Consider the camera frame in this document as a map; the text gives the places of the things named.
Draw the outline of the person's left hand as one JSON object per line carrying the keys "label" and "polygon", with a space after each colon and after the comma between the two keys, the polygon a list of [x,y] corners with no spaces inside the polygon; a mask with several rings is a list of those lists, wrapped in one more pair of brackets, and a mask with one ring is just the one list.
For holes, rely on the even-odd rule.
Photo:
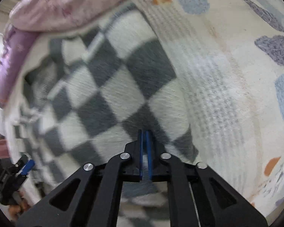
{"label": "person's left hand", "polygon": [[13,221],[16,221],[20,215],[31,208],[28,201],[24,198],[24,194],[21,191],[18,191],[17,194],[20,197],[20,202],[16,205],[10,205],[8,208],[9,215]]}

